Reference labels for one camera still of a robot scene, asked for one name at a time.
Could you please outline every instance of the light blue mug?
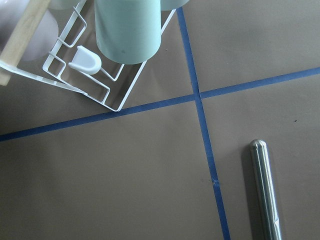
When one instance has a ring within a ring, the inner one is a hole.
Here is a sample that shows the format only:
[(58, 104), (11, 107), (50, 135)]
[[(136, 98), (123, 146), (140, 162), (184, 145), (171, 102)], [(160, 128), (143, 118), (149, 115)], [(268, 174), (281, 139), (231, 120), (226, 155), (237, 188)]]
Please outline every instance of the light blue mug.
[(95, 0), (99, 50), (120, 64), (150, 59), (161, 44), (161, 0)]
[(161, 10), (168, 11), (182, 7), (189, 0), (161, 0)]

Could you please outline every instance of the gray floor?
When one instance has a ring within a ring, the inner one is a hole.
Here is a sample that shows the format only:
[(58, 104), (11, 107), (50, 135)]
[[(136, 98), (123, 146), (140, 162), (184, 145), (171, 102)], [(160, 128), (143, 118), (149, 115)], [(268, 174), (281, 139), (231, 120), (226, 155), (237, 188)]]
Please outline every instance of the gray floor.
[[(197, 79), (175, 14), (119, 113), (14, 76), (0, 87), (0, 238), (228, 239), (207, 127), (230, 238), (264, 239), (249, 151), (261, 138), (284, 239), (319, 239), (318, 6), (190, 0)], [(70, 12), (53, 12), (60, 27)], [(48, 77), (44, 60), (19, 66)]]

